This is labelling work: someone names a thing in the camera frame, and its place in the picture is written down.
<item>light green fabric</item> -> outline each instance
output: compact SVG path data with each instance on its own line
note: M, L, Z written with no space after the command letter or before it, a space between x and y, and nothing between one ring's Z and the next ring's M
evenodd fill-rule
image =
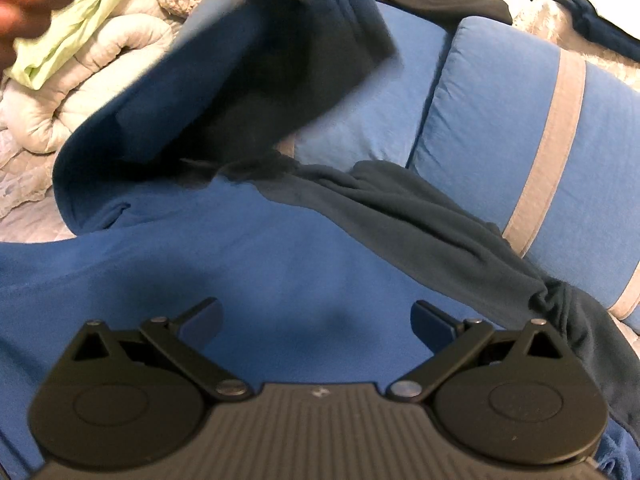
M122 0L75 0L54 13L51 28L37 40L17 40L17 61L6 72L21 85L42 87L89 40Z

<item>pillow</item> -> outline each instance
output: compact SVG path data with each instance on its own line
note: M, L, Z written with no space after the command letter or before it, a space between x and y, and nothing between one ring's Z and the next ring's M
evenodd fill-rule
M360 160L405 166L433 95L452 34L399 9L378 4L402 67L382 71L330 113L296 135L295 157L348 171Z
M462 21L410 167L640 331L640 95L576 53Z

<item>metal rivet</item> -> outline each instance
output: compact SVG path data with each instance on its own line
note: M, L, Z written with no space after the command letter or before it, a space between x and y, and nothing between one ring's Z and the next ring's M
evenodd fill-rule
M225 397L237 397L247 393L247 386L237 379L225 379L216 386L216 391Z
M391 385L391 393L401 399L411 399L422 393L422 386L415 381L398 381Z

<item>black device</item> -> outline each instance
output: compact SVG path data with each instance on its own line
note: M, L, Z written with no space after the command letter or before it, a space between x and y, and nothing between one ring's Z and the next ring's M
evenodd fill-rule
M31 405L33 480L605 478L591 457L606 402L548 323L496 331L418 301L411 324L434 356L382 395L254 392L197 350L222 325L215 300L139 330L89 321Z

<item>white comforter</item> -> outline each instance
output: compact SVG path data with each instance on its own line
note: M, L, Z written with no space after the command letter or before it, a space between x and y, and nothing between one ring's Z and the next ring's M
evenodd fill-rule
M177 28L157 0L123 0L40 90L7 83L0 103L0 122L8 127L0 131L0 218L44 197L56 150L164 55Z

